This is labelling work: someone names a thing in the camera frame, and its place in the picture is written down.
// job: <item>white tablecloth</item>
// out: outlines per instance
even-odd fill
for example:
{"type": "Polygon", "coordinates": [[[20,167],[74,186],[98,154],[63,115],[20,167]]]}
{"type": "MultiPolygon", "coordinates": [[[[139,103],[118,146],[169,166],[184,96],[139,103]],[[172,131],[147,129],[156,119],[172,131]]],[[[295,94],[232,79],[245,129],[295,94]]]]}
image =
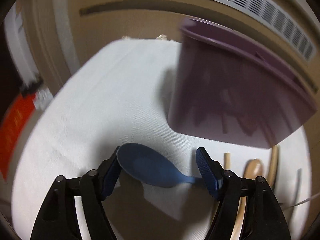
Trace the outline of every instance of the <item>white tablecloth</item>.
{"type": "MultiPolygon", "coordinates": [[[[12,192],[16,232],[29,239],[42,201],[56,176],[67,179],[96,169],[118,145],[136,142],[166,156],[182,173],[199,175],[195,150],[205,147],[242,176],[246,162],[259,158],[268,170],[270,150],[178,134],[166,122],[180,44],[160,40],[115,41],[91,58],[63,87],[34,128],[18,165],[12,192]]],[[[310,196],[308,144],[303,128],[280,143],[276,184],[279,202],[291,203],[297,169],[302,168],[298,200],[310,196]]],[[[181,184],[157,188],[121,174],[103,203],[118,239],[204,239],[212,198],[206,189],[181,184]]],[[[298,206],[290,230],[298,239],[309,204],[298,206]]],[[[90,239],[80,197],[80,231],[90,239]]]]}

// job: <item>wooden utensil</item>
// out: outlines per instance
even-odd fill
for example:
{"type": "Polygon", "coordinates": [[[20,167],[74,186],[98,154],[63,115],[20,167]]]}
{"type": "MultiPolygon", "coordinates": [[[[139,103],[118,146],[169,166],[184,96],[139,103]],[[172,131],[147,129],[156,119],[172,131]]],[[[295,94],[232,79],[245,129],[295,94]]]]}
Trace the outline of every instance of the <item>wooden utensil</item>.
{"type": "MultiPolygon", "coordinates": [[[[263,175],[263,165],[262,165],[261,160],[254,159],[254,160],[249,161],[245,170],[244,170],[243,177],[247,178],[247,179],[255,179],[257,176],[262,176],[262,175],[263,175]]],[[[240,237],[242,223],[243,223],[243,219],[244,219],[246,199],[247,199],[246,197],[240,198],[238,214],[236,217],[235,226],[233,228],[230,240],[238,240],[240,237]]]]}
{"type": "Polygon", "coordinates": [[[223,164],[223,168],[225,170],[230,170],[231,167],[231,161],[230,161],[230,153],[225,153],[224,154],[224,164],[223,164]]]}
{"type": "Polygon", "coordinates": [[[267,176],[267,182],[269,186],[274,190],[276,183],[276,174],[278,169],[278,160],[279,160],[279,146],[275,145],[271,150],[271,157],[269,163],[269,172],[267,176]]]}

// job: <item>wooden spoon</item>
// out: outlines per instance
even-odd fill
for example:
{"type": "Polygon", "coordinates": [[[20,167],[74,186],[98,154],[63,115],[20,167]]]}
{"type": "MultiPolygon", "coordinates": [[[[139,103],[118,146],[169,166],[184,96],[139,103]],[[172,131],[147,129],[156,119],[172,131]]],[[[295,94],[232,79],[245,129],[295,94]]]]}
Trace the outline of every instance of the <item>wooden spoon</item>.
{"type": "Polygon", "coordinates": [[[274,190],[274,185],[276,184],[276,174],[278,169],[278,160],[279,160],[279,146],[275,145],[271,150],[271,157],[269,163],[269,172],[267,176],[267,182],[269,186],[274,190]]]}
{"type": "MultiPolygon", "coordinates": [[[[249,161],[245,170],[244,170],[244,178],[247,179],[255,179],[257,176],[263,175],[263,165],[259,159],[254,159],[249,161]]],[[[245,212],[245,203],[246,197],[240,198],[238,214],[236,217],[235,226],[233,227],[232,235],[230,240],[238,240],[241,234],[242,223],[244,219],[244,212],[245,212]]]]}

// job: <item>purple plastic container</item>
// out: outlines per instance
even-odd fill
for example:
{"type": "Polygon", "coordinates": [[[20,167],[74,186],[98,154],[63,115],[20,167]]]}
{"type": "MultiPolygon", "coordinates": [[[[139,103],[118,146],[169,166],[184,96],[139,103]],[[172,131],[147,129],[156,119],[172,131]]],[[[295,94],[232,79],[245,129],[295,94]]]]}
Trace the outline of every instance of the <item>purple plastic container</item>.
{"type": "Polygon", "coordinates": [[[185,19],[168,124],[176,132],[270,148],[297,130],[316,103],[290,66],[250,38],[185,19]]]}

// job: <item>blue plastic spoon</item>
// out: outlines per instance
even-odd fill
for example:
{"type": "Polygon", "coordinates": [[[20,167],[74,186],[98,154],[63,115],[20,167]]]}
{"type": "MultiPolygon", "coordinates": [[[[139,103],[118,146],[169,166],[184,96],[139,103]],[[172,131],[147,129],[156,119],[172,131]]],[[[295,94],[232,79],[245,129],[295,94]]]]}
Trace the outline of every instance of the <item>blue plastic spoon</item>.
{"type": "Polygon", "coordinates": [[[155,150],[138,143],[119,147],[120,166],[132,177],[158,187],[173,187],[179,183],[196,183],[202,178],[183,175],[167,158],[155,150]]]}

